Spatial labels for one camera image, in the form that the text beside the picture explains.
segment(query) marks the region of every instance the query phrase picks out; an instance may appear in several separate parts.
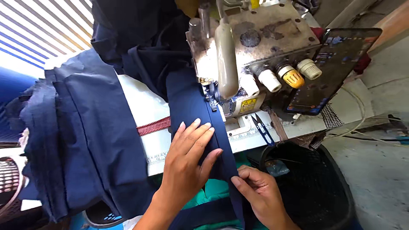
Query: yellow knob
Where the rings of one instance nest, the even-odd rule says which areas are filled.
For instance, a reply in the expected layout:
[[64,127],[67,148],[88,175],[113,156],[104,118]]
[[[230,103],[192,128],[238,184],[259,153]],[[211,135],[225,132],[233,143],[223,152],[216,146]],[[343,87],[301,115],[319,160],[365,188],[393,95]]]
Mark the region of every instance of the yellow knob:
[[298,89],[304,85],[304,78],[301,77],[301,74],[294,69],[286,72],[283,75],[283,80],[295,89]]

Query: blue tarp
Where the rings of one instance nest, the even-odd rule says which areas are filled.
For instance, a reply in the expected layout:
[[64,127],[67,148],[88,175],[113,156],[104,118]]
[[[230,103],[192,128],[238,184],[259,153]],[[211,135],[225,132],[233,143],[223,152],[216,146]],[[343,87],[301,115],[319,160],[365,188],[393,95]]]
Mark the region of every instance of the blue tarp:
[[23,130],[10,130],[5,106],[35,82],[31,76],[0,67],[0,142],[18,141]]

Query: striped wall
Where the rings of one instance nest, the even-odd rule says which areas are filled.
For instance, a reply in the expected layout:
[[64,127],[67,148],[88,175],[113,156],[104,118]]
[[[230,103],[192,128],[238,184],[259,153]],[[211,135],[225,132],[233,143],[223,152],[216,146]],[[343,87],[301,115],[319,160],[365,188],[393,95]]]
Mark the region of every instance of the striped wall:
[[0,0],[0,58],[43,69],[49,58],[89,49],[93,22],[90,0]]

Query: yellow sticker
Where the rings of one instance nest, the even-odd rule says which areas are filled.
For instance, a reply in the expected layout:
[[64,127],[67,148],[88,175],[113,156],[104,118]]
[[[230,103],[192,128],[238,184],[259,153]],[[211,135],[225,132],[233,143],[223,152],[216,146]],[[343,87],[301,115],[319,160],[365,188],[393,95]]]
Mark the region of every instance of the yellow sticker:
[[254,106],[256,105],[256,102],[257,102],[257,98],[248,99],[248,100],[241,102],[240,113],[252,111],[254,109]]

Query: smartphone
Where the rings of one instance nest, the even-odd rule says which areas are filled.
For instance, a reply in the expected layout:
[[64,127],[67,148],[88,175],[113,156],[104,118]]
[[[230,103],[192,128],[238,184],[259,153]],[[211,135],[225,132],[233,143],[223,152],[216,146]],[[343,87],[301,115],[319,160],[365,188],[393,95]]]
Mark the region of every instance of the smartphone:
[[305,78],[302,87],[293,89],[284,112],[318,115],[381,33],[379,28],[326,30],[313,59],[322,75],[315,80]]

